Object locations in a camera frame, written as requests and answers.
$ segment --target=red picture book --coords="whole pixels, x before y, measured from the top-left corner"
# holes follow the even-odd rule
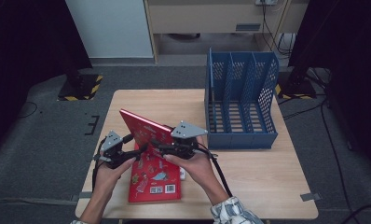
[[[129,202],[181,199],[180,167],[165,161],[151,144],[152,140],[171,144],[172,129],[124,109],[119,112],[135,139],[135,149],[148,144],[147,151],[131,167]]]

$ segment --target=power outlet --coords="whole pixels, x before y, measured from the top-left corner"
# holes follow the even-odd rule
[[[278,0],[255,0],[255,4],[257,6],[262,6],[262,5],[274,6],[278,4]]]

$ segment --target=gray floor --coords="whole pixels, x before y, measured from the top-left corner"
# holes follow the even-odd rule
[[[206,56],[203,54],[168,53],[160,59],[159,64],[104,64],[95,66],[93,71],[83,71],[103,75],[102,84],[90,101],[57,101],[65,76],[31,88],[27,99],[30,103],[25,103],[20,112],[20,117],[26,118],[14,123],[0,146],[0,200],[50,199],[69,204],[0,203],[0,223],[69,223],[76,218],[76,206],[70,201],[83,186],[115,90],[204,88]],[[323,96],[292,100],[280,108],[282,114],[288,116],[322,101]],[[333,137],[351,208],[356,210],[371,204],[370,160],[363,152],[348,150],[347,140],[332,111],[324,106],[323,113]],[[93,135],[85,135],[91,131],[89,123],[95,120],[92,116],[99,116],[98,125]],[[350,211],[320,108],[285,121],[309,187],[323,198],[316,201],[319,216],[314,220],[270,220],[270,223],[341,223]],[[371,209],[364,210],[357,218],[359,223],[371,223]]]

